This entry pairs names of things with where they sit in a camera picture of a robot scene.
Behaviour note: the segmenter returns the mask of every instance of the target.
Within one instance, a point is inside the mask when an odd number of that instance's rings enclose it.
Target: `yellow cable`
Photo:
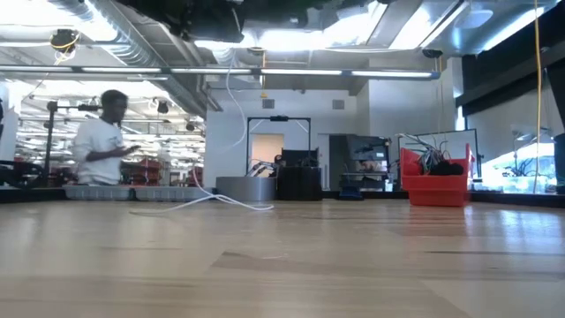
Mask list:
[[[539,174],[539,139],[541,131],[541,52],[539,51],[539,19],[538,19],[538,0],[534,0],[534,9],[536,18],[534,20],[534,26],[536,31],[536,64],[538,66],[538,138],[536,140],[536,177],[533,181],[533,193],[536,193],[538,187],[538,174]]]

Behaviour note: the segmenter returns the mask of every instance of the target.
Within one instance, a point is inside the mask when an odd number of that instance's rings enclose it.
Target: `black speaker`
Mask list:
[[[557,176],[557,194],[565,194],[565,133],[554,138],[555,141],[555,176]]]
[[[321,169],[281,167],[276,180],[278,199],[282,201],[321,201]]]

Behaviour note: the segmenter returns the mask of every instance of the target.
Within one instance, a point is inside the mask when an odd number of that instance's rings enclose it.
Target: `ceiling vent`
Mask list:
[[[345,101],[344,100],[333,100],[332,101],[332,109],[333,110],[345,110]]]
[[[264,110],[274,110],[275,109],[275,100],[274,99],[264,99],[263,101],[263,109]]]

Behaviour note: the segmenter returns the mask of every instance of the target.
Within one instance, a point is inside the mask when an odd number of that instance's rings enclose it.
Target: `gray cylinder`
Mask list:
[[[215,187],[219,194],[237,201],[273,201],[276,199],[276,178],[218,177]]]

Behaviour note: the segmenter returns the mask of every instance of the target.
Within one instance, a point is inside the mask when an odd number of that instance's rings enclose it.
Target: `wire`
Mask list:
[[[236,20],[237,29],[241,33],[241,26],[239,25],[239,20],[237,19],[236,11],[234,9],[231,9],[231,12],[233,13],[234,19]],[[239,109],[239,113],[241,114],[241,120],[242,120],[242,123],[243,123],[244,131],[241,134],[241,138],[239,138],[238,141],[236,141],[233,145],[228,146],[227,148],[225,148],[220,153],[227,152],[228,150],[232,149],[233,147],[239,145],[245,139],[245,136],[247,136],[247,121],[245,120],[244,109],[241,107],[241,105],[239,105],[239,102],[237,102],[236,97],[234,97],[234,95],[231,93],[231,89],[230,89],[230,75],[231,75],[231,70],[233,69],[233,65],[234,65],[235,62],[236,62],[236,52],[234,51],[233,57],[231,58],[231,62],[230,62],[230,68],[228,69],[228,74],[226,75],[226,90],[228,91],[228,95],[230,95],[231,100],[236,104],[237,108]]]
[[[204,190],[204,188],[200,185],[200,182],[198,182],[198,179],[196,178],[196,169],[192,169],[192,176],[194,177],[194,183],[196,183],[196,186],[197,186],[203,193],[207,194],[206,197],[200,198],[200,199],[197,199],[197,200],[194,200],[194,201],[190,201],[190,202],[181,204],[181,205],[176,206],[176,207],[173,207],[173,208],[166,208],[166,209],[163,209],[163,210],[147,211],[147,212],[144,212],[144,211],[130,211],[130,214],[133,214],[133,215],[135,215],[135,216],[161,216],[161,215],[165,215],[165,214],[167,214],[167,213],[169,213],[169,212],[176,211],[176,210],[181,209],[181,208],[186,208],[186,207],[189,207],[189,206],[191,206],[191,205],[193,205],[193,204],[200,203],[200,202],[202,202],[202,201],[212,200],[212,199],[217,199],[217,200],[219,200],[219,201],[221,201],[221,202],[224,202],[224,203],[228,203],[228,204],[232,204],[232,205],[238,205],[238,206],[241,206],[241,207],[244,207],[244,208],[249,208],[249,209],[254,210],[254,211],[269,211],[269,210],[271,210],[271,209],[273,209],[273,208],[275,207],[275,206],[273,206],[273,205],[270,205],[270,206],[252,206],[252,205],[247,205],[247,204],[242,203],[242,202],[240,202],[240,201],[233,200],[233,199],[231,199],[230,197],[225,196],[225,195],[222,195],[222,194],[212,194],[212,193],[210,193],[210,192]]]
[[[534,11],[535,11],[535,34],[536,34],[536,65],[538,67],[538,140],[536,140],[536,176],[533,181],[533,193],[536,194],[538,187],[538,174],[539,174],[539,141],[541,134],[541,90],[542,90],[542,78],[541,78],[541,53],[539,45],[539,18],[538,18],[538,0],[534,0]]]

